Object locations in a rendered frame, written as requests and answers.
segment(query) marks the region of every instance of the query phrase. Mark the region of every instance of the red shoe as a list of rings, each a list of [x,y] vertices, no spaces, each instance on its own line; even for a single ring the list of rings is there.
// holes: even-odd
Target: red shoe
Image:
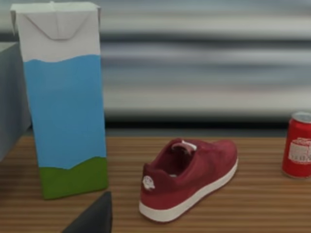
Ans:
[[[153,221],[173,221],[230,181],[237,166],[232,141],[172,140],[144,165],[139,211]]]

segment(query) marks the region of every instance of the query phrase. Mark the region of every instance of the wooden table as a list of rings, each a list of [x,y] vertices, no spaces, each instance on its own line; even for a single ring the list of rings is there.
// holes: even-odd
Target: wooden table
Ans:
[[[236,138],[235,178],[178,221],[165,225],[138,213],[142,165],[169,138],[107,139],[113,233],[310,233],[311,181],[282,175],[283,138]],[[44,201],[32,137],[0,163],[0,233],[58,233],[102,192]]]

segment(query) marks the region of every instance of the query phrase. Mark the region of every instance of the white shoe sole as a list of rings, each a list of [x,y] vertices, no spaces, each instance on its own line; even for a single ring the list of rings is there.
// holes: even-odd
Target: white shoe sole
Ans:
[[[198,190],[194,195],[192,195],[190,198],[185,200],[184,202],[180,203],[179,205],[167,209],[167,210],[157,210],[152,209],[143,203],[141,201],[139,202],[139,211],[146,216],[147,218],[156,221],[156,222],[170,222],[174,219],[181,216],[183,213],[185,213],[188,209],[190,209],[195,203],[197,203],[199,200],[201,200],[203,197],[207,196],[208,194],[214,192],[215,190],[221,188],[226,183],[228,183],[231,178],[234,176],[236,170],[238,167],[238,160],[236,161],[235,165],[232,167],[232,169],[225,174],[220,179],[216,180],[213,183],[210,183],[200,190]]]

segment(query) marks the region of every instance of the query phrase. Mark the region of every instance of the silver can top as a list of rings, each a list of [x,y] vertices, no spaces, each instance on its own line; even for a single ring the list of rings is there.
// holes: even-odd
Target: silver can top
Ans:
[[[302,123],[311,124],[311,113],[297,112],[292,114],[292,118]]]

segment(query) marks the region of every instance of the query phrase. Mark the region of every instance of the can label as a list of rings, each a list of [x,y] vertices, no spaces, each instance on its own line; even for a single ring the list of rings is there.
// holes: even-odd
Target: can label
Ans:
[[[299,137],[293,140],[288,158],[296,164],[311,164],[311,139]]]

